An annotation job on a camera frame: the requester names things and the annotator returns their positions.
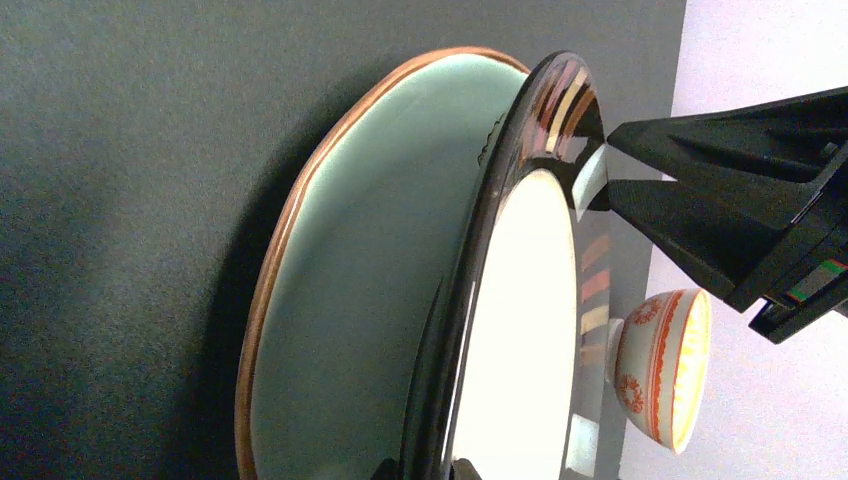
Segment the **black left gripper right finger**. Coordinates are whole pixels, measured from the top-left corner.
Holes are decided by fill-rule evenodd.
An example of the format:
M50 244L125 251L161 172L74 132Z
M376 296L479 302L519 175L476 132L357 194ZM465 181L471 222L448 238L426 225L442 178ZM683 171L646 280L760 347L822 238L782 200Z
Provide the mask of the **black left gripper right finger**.
M481 477L469 459L459 458L452 461L451 480L481 480Z

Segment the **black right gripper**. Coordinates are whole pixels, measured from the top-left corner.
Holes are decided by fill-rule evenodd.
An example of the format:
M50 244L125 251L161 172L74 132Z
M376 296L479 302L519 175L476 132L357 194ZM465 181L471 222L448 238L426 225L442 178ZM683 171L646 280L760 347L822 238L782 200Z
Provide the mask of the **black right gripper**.
M847 310L847 91L628 122L610 146L663 173L612 209L751 328L781 343Z

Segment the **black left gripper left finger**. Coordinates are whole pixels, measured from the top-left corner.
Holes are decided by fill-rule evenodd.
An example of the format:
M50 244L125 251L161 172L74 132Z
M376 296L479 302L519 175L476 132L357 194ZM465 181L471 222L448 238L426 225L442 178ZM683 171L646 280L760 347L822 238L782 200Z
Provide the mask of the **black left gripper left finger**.
M384 459L370 477L370 480L397 480L398 463L392 458Z

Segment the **dark striped plate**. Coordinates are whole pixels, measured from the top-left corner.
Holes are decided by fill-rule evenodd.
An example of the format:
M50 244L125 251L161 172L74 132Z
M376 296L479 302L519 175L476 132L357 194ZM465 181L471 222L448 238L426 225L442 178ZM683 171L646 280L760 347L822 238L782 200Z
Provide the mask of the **dark striped plate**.
M590 479L611 284L605 134L587 64L562 51L496 126L406 407L399 479Z

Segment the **green flower plate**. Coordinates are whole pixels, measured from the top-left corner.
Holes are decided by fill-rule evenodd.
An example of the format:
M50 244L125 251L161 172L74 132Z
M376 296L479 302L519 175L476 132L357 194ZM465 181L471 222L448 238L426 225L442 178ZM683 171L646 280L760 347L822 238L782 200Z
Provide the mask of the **green flower plate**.
M242 345L243 479L366 479L398 453L422 330L479 155L528 70L484 47L418 55L331 128L297 175Z

